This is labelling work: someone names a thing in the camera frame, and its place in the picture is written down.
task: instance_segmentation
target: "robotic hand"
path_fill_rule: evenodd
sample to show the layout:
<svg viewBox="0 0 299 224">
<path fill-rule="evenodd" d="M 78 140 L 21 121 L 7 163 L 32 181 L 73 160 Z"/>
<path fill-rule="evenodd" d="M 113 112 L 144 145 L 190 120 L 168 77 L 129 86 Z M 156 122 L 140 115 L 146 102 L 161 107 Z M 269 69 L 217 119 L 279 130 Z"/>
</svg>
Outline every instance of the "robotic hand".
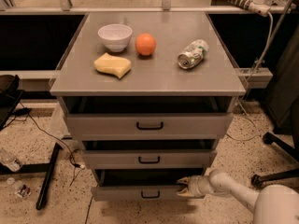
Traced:
<svg viewBox="0 0 299 224">
<path fill-rule="evenodd" d="M 233 196 L 250 210 L 254 224 L 299 224 L 299 194 L 285 186 L 271 185 L 258 192 L 236 183 L 221 170 L 183 177 L 178 183 L 186 185 L 179 196 Z"/>
</svg>

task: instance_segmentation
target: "orange ball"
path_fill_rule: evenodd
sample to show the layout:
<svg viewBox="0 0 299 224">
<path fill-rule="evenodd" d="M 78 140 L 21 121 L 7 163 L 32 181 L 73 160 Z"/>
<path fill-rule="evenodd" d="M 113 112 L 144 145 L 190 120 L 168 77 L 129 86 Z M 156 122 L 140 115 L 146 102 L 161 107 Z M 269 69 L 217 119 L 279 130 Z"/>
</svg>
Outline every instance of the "orange ball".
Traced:
<svg viewBox="0 0 299 224">
<path fill-rule="evenodd" d="M 136 39 L 135 48 L 140 55 L 150 56 L 156 49 L 156 39 L 151 34 L 140 34 Z"/>
</svg>

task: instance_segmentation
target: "yellow sponge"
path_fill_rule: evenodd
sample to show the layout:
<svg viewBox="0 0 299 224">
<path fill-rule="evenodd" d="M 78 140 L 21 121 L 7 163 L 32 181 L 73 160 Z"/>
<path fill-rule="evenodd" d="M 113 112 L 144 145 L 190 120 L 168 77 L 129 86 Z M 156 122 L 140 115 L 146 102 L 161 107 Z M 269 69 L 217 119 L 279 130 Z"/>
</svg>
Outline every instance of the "yellow sponge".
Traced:
<svg viewBox="0 0 299 224">
<path fill-rule="evenodd" d="M 126 58 L 105 53 L 94 61 L 94 67 L 99 72 L 122 78 L 131 69 L 131 62 Z"/>
</svg>

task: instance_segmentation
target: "plastic bottle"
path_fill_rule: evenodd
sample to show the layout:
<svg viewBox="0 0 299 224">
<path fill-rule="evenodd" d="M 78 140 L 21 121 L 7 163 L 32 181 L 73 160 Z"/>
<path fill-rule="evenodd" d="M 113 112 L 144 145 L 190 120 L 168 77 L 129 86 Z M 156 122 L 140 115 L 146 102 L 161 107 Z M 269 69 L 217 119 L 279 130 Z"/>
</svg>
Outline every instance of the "plastic bottle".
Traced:
<svg viewBox="0 0 299 224">
<path fill-rule="evenodd" d="M 16 181 L 15 178 L 10 177 L 7 180 L 7 183 L 12 188 L 13 192 L 20 198 L 25 198 L 31 194 L 30 189 L 20 180 Z"/>
<path fill-rule="evenodd" d="M 0 162 L 12 172 L 18 172 L 21 169 L 21 162 L 16 156 L 5 151 L 3 148 L 0 149 Z"/>
</svg>

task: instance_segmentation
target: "drawer handle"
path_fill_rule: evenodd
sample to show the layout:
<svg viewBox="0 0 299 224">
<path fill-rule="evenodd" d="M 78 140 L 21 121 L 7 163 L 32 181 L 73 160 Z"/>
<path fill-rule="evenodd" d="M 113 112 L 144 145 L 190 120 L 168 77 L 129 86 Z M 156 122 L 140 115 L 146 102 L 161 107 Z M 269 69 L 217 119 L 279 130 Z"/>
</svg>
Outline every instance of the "drawer handle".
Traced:
<svg viewBox="0 0 299 224">
<path fill-rule="evenodd" d="M 142 197 L 143 199 L 160 198 L 160 191 L 158 190 L 158 194 L 157 194 L 157 196 L 145 196 L 145 195 L 143 194 L 143 190 L 142 190 L 142 191 L 141 191 L 141 197 Z"/>
<path fill-rule="evenodd" d="M 139 162 L 142 163 L 142 164 L 153 164 L 153 163 L 159 163 L 160 162 L 160 156 L 158 156 L 157 161 L 142 161 L 141 159 L 142 159 L 141 157 L 138 157 Z"/>
<path fill-rule="evenodd" d="M 138 130 L 141 131 L 157 131 L 157 130 L 161 130 L 163 128 L 164 124 L 161 122 L 160 126 L 158 127 L 141 127 L 139 122 L 136 123 L 136 127 Z"/>
</svg>

